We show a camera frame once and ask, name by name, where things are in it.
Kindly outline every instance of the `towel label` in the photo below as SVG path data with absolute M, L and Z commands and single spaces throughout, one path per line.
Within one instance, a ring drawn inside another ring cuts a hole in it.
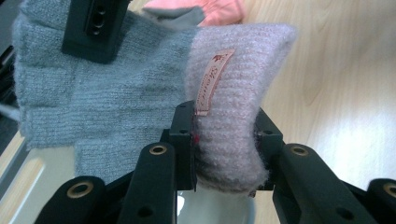
M 210 60 L 198 91 L 195 115 L 206 116 L 209 113 L 212 97 L 221 78 L 221 73 L 234 52 L 235 49 L 224 49 L 217 52 Z

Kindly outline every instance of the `metal ring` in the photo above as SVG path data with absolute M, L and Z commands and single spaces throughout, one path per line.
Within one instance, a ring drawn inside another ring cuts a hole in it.
M 396 184 L 387 183 L 384 185 L 384 190 L 388 195 L 396 198 Z
M 78 187 L 80 186 L 85 186 L 86 188 L 84 190 L 79 190 Z M 67 191 L 67 197 L 72 198 L 72 199 L 77 199 L 84 197 L 85 195 L 89 194 L 93 189 L 93 183 L 91 181 L 81 181 L 75 185 L 73 185 L 68 191 Z
M 158 145 L 158 146 L 152 147 L 152 148 L 149 150 L 149 153 L 151 153 L 152 155 L 158 156 L 158 155 L 161 155 L 161 154 L 165 153 L 166 150 L 167 150 L 166 147 L 161 146 L 161 145 Z
M 302 147 L 292 147 L 290 150 L 292 153 L 299 155 L 299 156 L 307 156 L 309 154 L 308 150 L 306 150 L 305 148 L 302 148 Z

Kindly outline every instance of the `terry cloth fabric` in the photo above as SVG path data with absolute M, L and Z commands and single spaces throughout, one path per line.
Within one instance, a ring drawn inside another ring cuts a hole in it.
M 192 10 L 193 8 L 201 8 L 203 17 L 197 9 Z M 189 13 L 182 14 L 183 20 L 178 18 L 180 13 L 175 13 L 181 9 L 189 10 Z M 186 21 L 191 26 L 228 25 L 241 21 L 246 15 L 241 0 L 152 0 L 144 5 L 143 11 L 156 21 L 163 21 L 165 25 L 171 25 L 169 27 L 175 29 L 181 29 L 179 26 L 181 21 L 183 27 L 186 27 Z
M 254 24 L 175 32 L 127 12 L 117 58 L 99 64 L 61 53 L 69 4 L 26 0 L 14 24 L 16 93 L 28 148 L 74 146 L 76 175 L 99 176 L 107 183 L 117 179 L 132 171 L 140 150 L 170 127 L 175 107 L 196 97 L 202 67 L 219 49 L 232 48 L 212 110 L 199 118 L 199 180 L 227 192 L 248 192 L 265 180 L 252 135 L 217 131 L 251 128 L 290 49 L 293 28 Z M 246 113 L 234 112 L 238 108 Z M 236 144 L 233 138 L 246 142 Z M 234 145 L 219 157 L 222 152 L 211 141 Z M 234 161 L 246 167 L 230 173 Z

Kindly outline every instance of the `wooden table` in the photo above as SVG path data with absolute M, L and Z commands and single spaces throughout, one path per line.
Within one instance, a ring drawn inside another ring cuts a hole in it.
M 146 0 L 133 1 L 132 10 Z M 339 178 L 366 189 L 396 179 L 396 2 L 245 0 L 248 22 L 286 22 L 299 37 L 262 107 L 286 143 L 312 147 Z M 0 158 L 0 175 L 22 139 Z M 73 148 L 32 150 L 0 202 L 0 222 L 30 223 L 73 177 Z M 41 193 L 39 201 L 29 195 Z M 255 223 L 277 223 L 271 193 L 259 193 Z

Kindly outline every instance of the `pink label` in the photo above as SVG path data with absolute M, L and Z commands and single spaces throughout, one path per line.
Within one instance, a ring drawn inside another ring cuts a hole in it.
M 217 52 L 210 60 L 198 91 L 196 115 L 206 116 L 209 112 L 212 97 L 220 80 L 221 73 L 234 52 L 235 49 L 224 49 Z

